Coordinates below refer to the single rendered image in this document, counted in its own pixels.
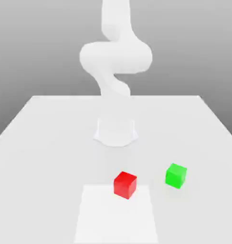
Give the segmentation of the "small red cube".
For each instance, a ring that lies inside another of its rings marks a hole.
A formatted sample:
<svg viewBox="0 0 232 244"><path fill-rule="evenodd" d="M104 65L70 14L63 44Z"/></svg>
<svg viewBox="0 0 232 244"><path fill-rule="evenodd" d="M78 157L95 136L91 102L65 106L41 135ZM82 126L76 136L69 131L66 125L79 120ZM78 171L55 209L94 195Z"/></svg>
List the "small red cube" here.
<svg viewBox="0 0 232 244"><path fill-rule="evenodd" d="M137 187L137 176L122 171L114 179L114 194L129 199Z"/></svg>

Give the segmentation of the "small green cube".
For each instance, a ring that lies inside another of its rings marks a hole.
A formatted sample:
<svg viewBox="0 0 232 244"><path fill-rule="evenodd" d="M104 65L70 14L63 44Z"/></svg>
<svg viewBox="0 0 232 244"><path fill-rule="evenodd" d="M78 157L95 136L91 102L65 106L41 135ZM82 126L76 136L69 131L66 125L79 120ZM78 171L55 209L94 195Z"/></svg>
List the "small green cube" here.
<svg viewBox="0 0 232 244"><path fill-rule="evenodd" d="M174 188L180 189L185 182L186 174L187 168L172 163L166 170L165 183Z"/></svg>

